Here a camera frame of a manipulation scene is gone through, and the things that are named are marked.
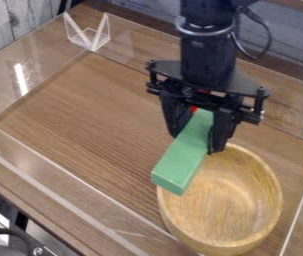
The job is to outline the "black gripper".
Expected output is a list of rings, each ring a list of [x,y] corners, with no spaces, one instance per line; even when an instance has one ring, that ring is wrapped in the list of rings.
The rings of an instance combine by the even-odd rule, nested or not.
[[[181,60],[148,64],[148,91],[161,94],[173,137],[180,135],[193,117],[192,104],[216,111],[208,146],[209,154],[214,154],[225,150],[238,122],[261,122],[269,91],[236,70],[237,51],[255,57],[238,41],[238,17],[221,26],[200,26],[181,17],[176,25],[181,32]]]

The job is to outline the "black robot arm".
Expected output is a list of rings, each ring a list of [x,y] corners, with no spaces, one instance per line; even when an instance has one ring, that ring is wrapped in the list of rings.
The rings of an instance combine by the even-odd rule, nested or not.
[[[169,132],[178,136],[192,121],[192,108],[213,113],[204,136],[210,154],[225,150],[242,122],[260,124],[269,89],[237,69],[241,17],[269,23],[252,10],[259,0],[181,0],[176,27],[181,58],[153,60],[148,91],[161,98]]]

